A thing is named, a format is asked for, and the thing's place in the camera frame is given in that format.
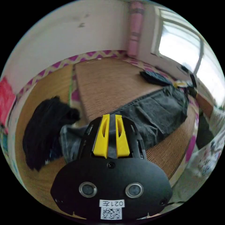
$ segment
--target white wall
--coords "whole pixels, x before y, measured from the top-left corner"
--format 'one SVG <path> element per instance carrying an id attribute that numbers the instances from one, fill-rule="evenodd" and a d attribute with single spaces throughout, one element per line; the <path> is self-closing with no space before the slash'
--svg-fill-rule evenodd
<path id="1" fill-rule="evenodd" d="M 42 70 L 65 58 L 96 50 L 126 50 L 128 3 L 80 0 L 35 24 L 15 47 L 6 75 L 15 93 Z"/>

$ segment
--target cable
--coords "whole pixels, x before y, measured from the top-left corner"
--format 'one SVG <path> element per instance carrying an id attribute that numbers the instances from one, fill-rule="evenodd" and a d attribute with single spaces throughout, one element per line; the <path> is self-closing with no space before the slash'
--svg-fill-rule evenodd
<path id="1" fill-rule="evenodd" d="M 170 203 L 167 203 L 166 206 L 177 204 L 177 203 L 185 203 L 185 202 L 182 202 L 182 201 L 180 201 L 180 202 L 170 202 Z"/>

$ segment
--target pink curtain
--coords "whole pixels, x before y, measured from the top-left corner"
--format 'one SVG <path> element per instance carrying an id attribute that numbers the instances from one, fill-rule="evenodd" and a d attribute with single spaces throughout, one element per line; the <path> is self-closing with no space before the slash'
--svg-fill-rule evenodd
<path id="1" fill-rule="evenodd" d="M 139 40 L 143 23 L 144 5 L 133 1 L 130 8 L 130 36 L 128 45 L 128 56 L 135 58 L 138 54 Z"/>

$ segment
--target camera lens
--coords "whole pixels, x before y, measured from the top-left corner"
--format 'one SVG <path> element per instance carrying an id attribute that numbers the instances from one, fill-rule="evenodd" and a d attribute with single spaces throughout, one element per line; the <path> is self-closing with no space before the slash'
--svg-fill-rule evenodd
<path id="1" fill-rule="evenodd" d="M 79 192 L 86 198 L 91 198 L 96 195 L 97 188 L 93 183 L 84 182 L 79 186 Z"/>
<path id="2" fill-rule="evenodd" d="M 144 191 L 143 186 L 139 183 L 131 183 L 125 189 L 126 195 L 129 198 L 133 198 L 133 199 L 141 196 L 143 191 Z"/>
<path id="3" fill-rule="evenodd" d="M 82 191 L 83 191 L 83 193 L 86 194 L 86 195 L 91 195 L 91 194 L 93 194 L 93 192 L 94 192 L 94 188 L 93 188 L 91 185 L 89 185 L 89 184 L 85 184 L 85 185 L 82 187 Z"/>

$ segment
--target window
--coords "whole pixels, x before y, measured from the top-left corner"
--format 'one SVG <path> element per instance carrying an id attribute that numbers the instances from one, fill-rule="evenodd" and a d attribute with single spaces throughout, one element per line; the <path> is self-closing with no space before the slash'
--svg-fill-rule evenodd
<path id="1" fill-rule="evenodd" d="M 199 60 L 200 38 L 185 28 L 169 22 L 163 23 L 159 53 L 194 72 Z"/>
<path id="2" fill-rule="evenodd" d="M 225 79 L 223 71 L 210 46 L 206 44 L 204 44 L 204 55 L 196 75 L 209 90 L 217 105 L 224 105 Z"/>
<path id="3" fill-rule="evenodd" d="M 225 103 L 225 79 L 220 64 L 200 33 L 170 9 L 156 7 L 160 19 L 155 54 L 186 66 L 208 89 L 217 105 Z"/>

